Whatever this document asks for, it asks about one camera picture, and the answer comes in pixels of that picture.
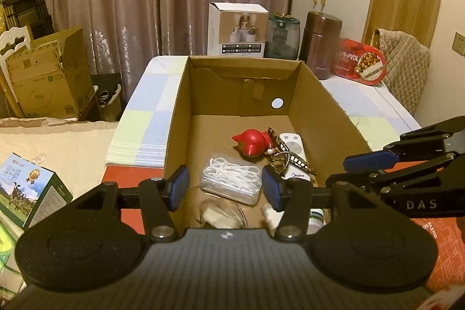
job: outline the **white chair back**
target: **white chair back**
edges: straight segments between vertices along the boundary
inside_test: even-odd
[[[0,35],[0,67],[16,102],[18,102],[18,98],[11,85],[10,75],[6,68],[6,59],[23,46],[31,49],[31,37],[27,31],[27,27],[12,27]]]

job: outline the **printed box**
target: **printed box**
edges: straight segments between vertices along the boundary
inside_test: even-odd
[[[0,210],[23,230],[73,200],[57,174],[11,154],[0,167]]]
[[[208,55],[263,57],[268,11],[259,4],[210,3]]]

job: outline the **cardboard carton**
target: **cardboard carton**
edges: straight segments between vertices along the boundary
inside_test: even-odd
[[[22,229],[34,226],[72,199],[55,172],[18,155],[11,154],[0,167],[0,210]]]
[[[210,3],[208,55],[263,57],[268,11],[259,4]]]
[[[32,40],[6,66],[26,117],[79,117],[94,95],[82,28]]]
[[[283,100],[280,108],[271,106]],[[345,112],[300,61],[267,58],[193,56],[187,61],[177,94],[168,139],[164,177],[181,164],[191,173],[191,187],[181,208],[172,214],[176,226],[199,227],[199,205],[211,199],[198,185],[212,154],[250,159],[236,149],[232,136],[247,129],[273,128],[302,137],[309,164],[322,184],[344,172],[347,155],[369,152]],[[250,159],[265,165],[265,157]],[[241,205],[249,228],[264,227],[263,193],[254,206]]]

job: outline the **open cardboard box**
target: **open cardboard box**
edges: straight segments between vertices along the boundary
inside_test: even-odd
[[[94,96],[82,28],[31,41],[6,59],[8,74],[27,118],[79,117]]]
[[[271,102],[280,98],[281,108]],[[164,176],[187,164],[191,186],[181,208],[172,214],[176,226],[199,227],[200,203],[212,199],[199,188],[202,169],[213,154],[246,158],[232,136],[247,129],[298,133],[307,160],[323,185],[329,175],[344,172],[347,155],[370,149],[349,117],[300,61],[267,58],[192,56],[178,90],[168,139]],[[265,165],[267,160],[253,160]],[[241,205],[249,228],[264,226],[261,191],[253,207]]]

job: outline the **beige quilted cover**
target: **beige quilted cover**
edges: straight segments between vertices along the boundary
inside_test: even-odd
[[[415,37],[401,31],[376,29],[371,45],[377,47],[387,62],[383,83],[392,95],[413,115],[425,85],[431,62],[430,50]]]

